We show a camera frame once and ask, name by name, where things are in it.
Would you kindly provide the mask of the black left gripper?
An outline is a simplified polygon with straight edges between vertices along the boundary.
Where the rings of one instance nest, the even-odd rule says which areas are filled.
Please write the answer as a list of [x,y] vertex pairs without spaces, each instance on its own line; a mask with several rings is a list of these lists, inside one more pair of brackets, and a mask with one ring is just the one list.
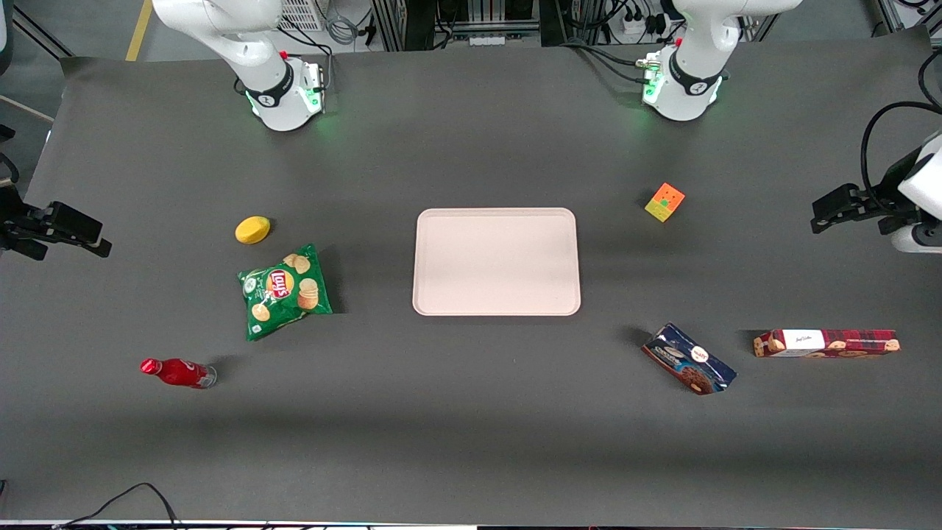
[[864,184],[861,202],[857,184],[839,185],[835,190],[813,203],[814,217],[811,220],[813,234],[821,234],[831,226],[851,221],[878,220],[878,228],[884,236],[912,237],[921,225],[922,214],[915,203],[899,191],[899,185],[916,168],[917,157],[904,157],[892,164],[879,183],[869,177],[866,157],[861,158],[861,175]]

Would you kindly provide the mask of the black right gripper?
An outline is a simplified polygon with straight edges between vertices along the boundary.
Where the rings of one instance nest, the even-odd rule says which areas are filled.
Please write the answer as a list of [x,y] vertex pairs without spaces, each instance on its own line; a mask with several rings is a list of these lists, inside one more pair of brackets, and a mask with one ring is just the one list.
[[40,241],[45,241],[48,232],[50,236],[62,241],[68,239],[74,246],[107,258],[113,245],[101,237],[102,229],[101,222],[64,202],[34,207],[23,201],[15,184],[2,184],[2,252],[16,252],[33,261],[44,261],[48,246]]

